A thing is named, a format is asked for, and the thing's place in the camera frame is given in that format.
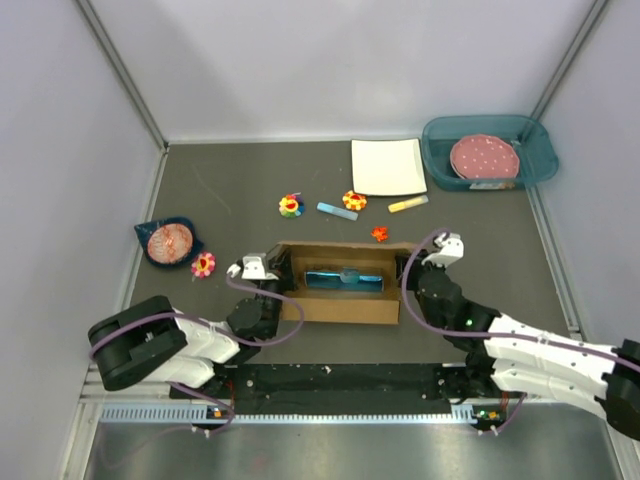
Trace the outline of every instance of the blue crayon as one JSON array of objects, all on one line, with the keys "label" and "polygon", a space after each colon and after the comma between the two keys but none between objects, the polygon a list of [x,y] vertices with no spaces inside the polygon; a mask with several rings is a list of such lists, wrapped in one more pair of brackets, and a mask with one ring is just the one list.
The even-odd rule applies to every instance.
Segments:
[{"label": "blue crayon", "polygon": [[319,202],[317,208],[321,212],[335,215],[336,217],[346,218],[347,220],[353,220],[354,222],[358,219],[358,214],[356,212],[350,212],[349,210],[345,210],[344,208],[334,207],[333,205],[329,205],[327,203]]}]

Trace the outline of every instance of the cardboard box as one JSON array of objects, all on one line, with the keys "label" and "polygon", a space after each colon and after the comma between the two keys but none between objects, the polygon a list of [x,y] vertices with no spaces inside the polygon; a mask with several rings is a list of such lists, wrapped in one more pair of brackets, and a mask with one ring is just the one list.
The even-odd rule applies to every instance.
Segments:
[{"label": "cardboard box", "polygon": [[[297,289],[285,292],[302,305],[305,321],[397,325],[400,312],[400,284],[396,278],[396,255],[411,253],[414,245],[321,242],[281,242],[280,252],[289,250]],[[361,274],[383,278],[381,292],[309,288],[308,271],[340,272],[358,269]],[[281,320],[298,320],[295,307],[284,303]]]}]

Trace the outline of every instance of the pink plate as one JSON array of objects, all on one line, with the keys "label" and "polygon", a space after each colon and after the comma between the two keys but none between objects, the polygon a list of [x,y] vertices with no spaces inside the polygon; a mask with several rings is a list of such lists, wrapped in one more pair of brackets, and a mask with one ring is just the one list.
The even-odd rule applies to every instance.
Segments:
[{"label": "pink plate", "polygon": [[520,159],[511,145],[490,135],[470,135],[451,149],[451,166],[462,178],[515,178]]}]

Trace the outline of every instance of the cable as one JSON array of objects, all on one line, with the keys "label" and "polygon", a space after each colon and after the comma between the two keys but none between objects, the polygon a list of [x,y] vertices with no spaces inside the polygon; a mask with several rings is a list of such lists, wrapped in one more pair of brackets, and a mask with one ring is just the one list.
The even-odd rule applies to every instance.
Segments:
[{"label": "cable", "polygon": [[[283,295],[279,295],[277,293],[272,293],[272,292],[268,292],[266,290],[261,290],[259,288],[248,287],[248,286],[237,284],[237,283],[231,281],[231,276],[230,275],[227,275],[226,281],[227,281],[227,285],[229,285],[231,288],[235,288],[236,290],[242,290],[242,291],[245,291],[245,292],[250,292],[250,293],[254,293],[254,294],[258,294],[258,295],[264,295],[266,297],[275,298],[277,300],[282,300],[283,302],[288,302],[288,303],[292,304],[294,307],[296,307],[298,312],[300,312],[300,320],[298,321],[296,327],[291,332],[289,332],[288,334],[286,334],[282,338],[278,338],[276,340],[272,340],[272,341],[269,341],[269,342],[253,342],[253,341],[250,341],[250,340],[245,340],[243,338],[236,337],[235,335],[233,335],[232,333],[227,332],[226,330],[222,330],[220,328],[214,327],[214,329],[215,329],[215,331],[217,333],[225,335],[225,336],[231,338],[232,340],[235,340],[238,343],[242,343],[244,345],[249,345],[249,346],[254,346],[254,347],[268,347],[268,346],[279,345],[279,344],[287,341],[288,339],[293,337],[296,333],[298,333],[300,328],[302,328],[302,324],[304,323],[304,310],[302,309],[302,306],[298,302],[296,302],[295,300],[293,300],[291,298],[287,298],[287,297],[285,297]],[[189,315],[189,314],[185,314],[185,313],[165,312],[165,313],[158,313],[156,315],[150,315],[148,317],[141,318],[139,320],[136,320],[135,322],[132,322],[132,323],[130,323],[128,325],[125,325],[124,327],[119,328],[119,329],[115,330],[114,332],[111,332],[109,335],[105,336],[104,338],[102,338],[100,341],[98,341],[95,345],[93,345],[91,347],[91,350],[89,351],[89,358],[91,358],[91,360],[94,360],[96,353],[102,347],[104,347],[108,343],[112,342],[114,339],[120,337],[121,335],[124,335],[127,332],[130,332],[131,330],[134,330],[134,329],[136,329],[138,327],[141,327],[142,325],[146,325],[147,323],[156,322],[156,321],[159,321],[159,320],[166,320],[166,319],[169,319],[169,318],[183,318],[185,320],[197,323],[197,324],[205,326],[207,328],[211,328],[212,327],[211,322],[209,322],[208,320],[205,320],[203,318],[197,317],[195,315]],[[208,430],[208,432],[211,432],[208,435],[218,435],[218,434],[224,432],[225,430],[228,430],[231,427],[231,423],[233,422],[233,419],[235,418],[236,414],[235,414],[233,408],[230,405],[227,405],[226,403],[222,402],[221,400],[218,400],[217,398],[210,397],[208,395],[204,395],[204,394],[202,394],[202,393],[200,393],[200,392],[198,392],[196,390],[193,390],[193,389],[191,389],[191,388],[189,388],[189,387],[187,387],[185,385],[182,385],[182,384],[179,384],[179,383],[175,383],[175,382],[168,382],[168,383],[169,383],[169,385],[171,385],[176,390],[179,390],[179,391],[181,391],[183,393],[186,393],[187,395],[191,395],[193,397],[196,397],[196,398],[199,398],[199,399],[204,400],[206,402],[209,402],[209,403],[212,403],[214,405],[217,405],[220,408],[222,408],[222,409],[224,409],[224,410],[226,410],[228,412],[229,418],[227,419],[226,423],[224,423],[221,427],[219,427],[219,428],[217,428],[215,430]],[[181,430],[192,430],[192,429],[193,429],[192,427],[186,427],[186,426],[183,426],[183,425],[166,428],[166,429],[156,433],[155,435],[153,435],[148,440],[145,440],[144,442],[142,442],[140,445],[138,445],[133,450],[131,450],[129,453],[127,453],[127,455],[125,455],[124,458],[120,459],[116,463],[112,463],[109,460],[107,460],[106,454],[104,452],[104,444],[101,444],[101,446],[100,446],[100,459],[101,459],[102,463],[104,464],[104,466],[108,470],[115,470],[115,469],[121,467],[122,465],[124,465],[134,455],[136,455],[140,450],[145,448],[150,443],[156,441],[158,438],[160,438],[160,437],[162,437],[162,436],[164,436],[166,434],[172,433],[172,432],[177,432],[177,431],[181,431]]]},{"label": "cable", "polygon": [[502,410],[503,412],[506,412],[508,406],[509,406],[509,394],[507,392],[502,392],[502,396],[500,398],[500,410]]},{"label": "cable", "polygon": [[[221,409],[224,409],[227,412],[227,414],[229,415],[229,418],[227,419],[227,421],[222,426],[216,428],[215,430],[207,430],[205,432],[207,438],[209,438],[211,435],[218,435],[218,434],[224,432],[225,430],[228,430],[229,427],[231,427],[231,422],[233,422],[233,419],[235,418],[236,413],[233,411],[233,408],[231,408],[230,405],[227,405],[226,403],[222,402],[221,400],[218,400],[217,398],[213,398],[213,397],[210,397],[208,395],[204,395],[204,394],[202,394],[200,392],[197,392],[197,391],[195,391],[195,390],[193,390],[193,389],[191,389],[191,388],[189,388],[189,387],[187,387],[185,385],[182,385],[182,384],[179,384],[179,383],[175,383],[175,382],[168,382],[168,383],[169,383],[169,385],[171,385],[176,390],[179,390],[179,391],[181,391],[183,393],[186,393],[188,395],[191,395],[193,397],[196,397],[196,398],[199,398],[199,399],[204,400],[206,402],[209,402],[209,403],[212,403],[214,405],[217,405],[218,407],[220,407]],[[104,448],[104,442],[102,442],[102,434],[99,434],[98,438],[96,439],[96,445],[98,445],[98,444],[100,445],[100,449],[99,449],[100,461],[102,462],[102,464],[104,465],[104,467],[107,470],[116,470],[116,469],[120,468],[122,465],[124,465],[125,463],[127,463],[129,460],[131,460],[131,458],[134,457],[143,448],[145,448],[150,443],[155,442],[160,437],[164,437],[165,435],[167,435],[169,433],[187,431],[187,430],[195,431],[194,427],[185,426],[185,425],[178,425],[178,426],[165,428],[164,430],[161,430],[158,433],[152,435],[150,438],[148,438],[147,440],[145,440],[141,444],[139,444],[136,447],[134,447],[133,449],[131,449],[129,451],[129,453],[127,453],[123,458],[121,458],[120,460],[118,460],[115,463],[113,463],[113,462],[111,462],[111,461],[109,461],[107,459],[105,448]]]},{"label": "cable", "polygon": [[[433,232],[428,234],[422,240],[422,242],[420,242],[420,244],[413,250],[413,252],[411,252],[411,255],[409,256],[409,260],[407,261],[407,264],[404,267],[404,271],[402,272],[402,281],[401,281],[401,287],[400,287],[400,292],[402,294],[402,302],[404,303],[404,308],[407,310],[407,312],[409,312],[409,315],[411,315],[411,317],[419,325],[421,325],[422,327],[426,328],[427,330],[429,330],[429,331],[431,331],[433,333],[440,334],[440,335],[446,335],[448,337],[482,338],[482,339],[485,339],[485,340],[490,339],[490,338],[510,338],[510,339],[513,339],[513,340],[523,340],[525,342],[538,343],[540,341],[538,337],[533,337],[533,336],[530,336],[530,335],[523,335],[523,334],[520,334],[520,333],[463,332],[463,331],[460,331],[460,330],[446,330],[444,328],[438,328],[438,327],[434,327],[433,325],[430,325],[425,320],[423,320],[420,315],[418,315],[416,313],[416,311],[413,309],[413,307],[409,303],[409,295],[408,295],[408,291],[407,291],[407,282],[408,282],[408,279],[409,279],[409,272],[411,271],[411,267],[415,263],[416,258],[418,257],[420,252],[423,249],[425,249],[427,247],[427,245],[433,244],[434,240],[436,238],[438,238],[439,236],[441,236],[441,235],[445,235],[445,238],[447,238],[450,233],[451,233],[451,231],[449,229],[447,229],[447,228],[440,228],[440,229],[434,230]],[[549,345],[551,347],[563,348],[565,350],[570,350],[572,352],[578,352],[578,353],[583,353],[583,354],[588,354],[588,355],[593,355],[595,357],[603,358],[605,360],[609,360],[609,361],[615,362],[618,365],[622,365],[623,367],[626,367],[626,368],[628,368],[630,370],[633,370],[636,373],[640,373],[640,366],[630,362],[629,360],[626,360],[624,358],[620,358],[617,355],[614,355],[614,354],[611,354],[611,353],[600,352],[598,350],[593,350],[591,348],[581,347],[581,346],[578,346],[578,345],[571,345],[571,344],[567,344],[567,343],[562,343],[562,342],[558,342],[556,340],[547,340],[545,342],[545,344]],[[514,411],[511,413],[511,415],[509,415],[507,421],[505,421],[505,423],[503,423],[499,428],[496,429],[496,433],[502,432],[504,430],[504,428],[511,423],[513,418],[520,411],[520,408],[521,408],[522,403],[524,402],[525,398],[526,398],[526,394],[523,394],[522,397],[520,397],[520,400],[518,401],[518,404],[516,405],[516,408],[514,409]]]},{"label": "cable", "polygon": [[[296,302],[294,299],[285,297],[284,295],[280,295],[278,293],[261,290],[259,288],[240,285],[238,283],[233,282],[231,280],[230,275],[227,275],[226,281],[227,281],[227,285],[229,285],[231,288],[235,288],[236,290],[242,290],[243,292],[250,292],[258,295],[264,295],[265,297],[271,297],[271,298],[275,298],[276,300],[281,300],[283,302],[290,303],[300,313],[300,319],[298,320],[296,327],[293,330],[291,330],[289,333],[287,333],[281,338],[277,338],[275,340],[270,340],[267,342],[254,342],[251,340],[245,340],[244,338],[237,337],[233,333],[227,332],[226,330],[223,330],[218,327],[213,327],[217,333],[224,335],[226,337],[229,337],[230,339],[235,340],[238,343],[242,343],[243,345],[248,345],[250,347],[273,347],[275,345],[279,345],[283,342],[286,342],[295,334],[297,334],[302,328],[302,324],[304,323],[304,318],[305,318],[304,310],[302,306],[298,302]],[[189,315],[188,313],[179,313],[179,312],[157,313],[155,315],[150,315],[148,317],[144,317],[139,320],[136,320],[135,322],[131,322],[130,324],[125,325],[124,327],[119,328],[116,331],[111,332],[106,337],[100,339],[100,341],[98,341],[93,347],[91,347],[91,350],[89,351],[89,357],[91,358],[91,360],[93,360],[98,350],[100,350],[102,347],[112,342],[114,339],[118,338],[119,336],[124,335],[127,332],[130,332],[131,330],[141,327],[142,325],[146,325],[147,323],[157,322],[158,320],[166,320],[169,318],[182,318],[184,320],[189,320],[190,322],[197,323],[198,325],[202,325],[207,328],[212,328],[211,322],[209,322],[208,320],[205,320],[204,318],[200,318],[196,315]]]},{"label": "cable", "polygon": [[300,314],[300,319],[298,320],[298,323],[296,324],[295,328],[291,330],[289,333],[287,333],[285,336],[281,338],[276,338],[275,340],[270,340],[268,342],[252,342],[251,340],[245,340],[243,338],[236,337],[232,333],[226,332],[224,330],[216,329],[216,331],[218,331],[219,333],[226,335],[227,337],[229,337],[232,340],[235,340],[238,343],[249,345],[250,347],[273,347],[275,345],[280,345],[281,343],[286,342],[295,334],[297,334],[302,328],[302,324],[304,323],[304,319],[305,319],[304,309],[302,308],[302,305],[296,302],[293,298],[285,297],[284,295],[280,295],[279,293],[273,293],[273,292],[268,292],[266,290],[261,290],[256,287],[250,287],[248,285],[240,285],[239,283],[236,283],[233,280],[231,280],[231,275],[227,275],[226,282],[227,282],[227,285],[229,285],[231,288],[235,288],[236,290],[241,290],[243,292],[248,292],[248,293],[254,293],[256,295],[264,295],[265,297],[271,297],[271,298],[275,298],[276,300],[282,300],[283,302],[289,303],[294,307],[296,307],[296,309],[298,310],[298,313]]},{"label": "cable", "polygon": [[513,421],[513,419],[516,417],[516,415],[518,414],[518,412],[522,408],[522,404],[524,403],[524,399],[525,398],[527,398],[527,394],[523,393],[520,396],[520,399],[518,400],[518,403],[516,404],[516,407],[513,409],[513,412],[511,412],[509,414],[509,416],[507,417],[507,419],[504,421],[504,423],[502,425],[500,425],[499,427],[496,428],[496,431],[495,431],[496,435],[498,435],[499,433],[502,433],[504,431],[504,429],[507,428],[507,426]]}]

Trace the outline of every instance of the teal container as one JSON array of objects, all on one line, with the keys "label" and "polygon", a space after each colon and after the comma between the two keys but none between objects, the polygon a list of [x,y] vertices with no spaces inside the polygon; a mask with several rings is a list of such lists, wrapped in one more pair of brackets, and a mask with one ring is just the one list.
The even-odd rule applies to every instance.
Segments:
[{"label": "teal container", "polygon": [[[520,158],[516,178],[460,178],[450,162],[451,149],[468,135],[493,135],[509,143]],[[422,132],[422,161],[438,186],[444,190],[505,190],[526,188],[553,177],[558,156],[549,133],[537,121],[522,115],[475,115],[439,117]]]}]

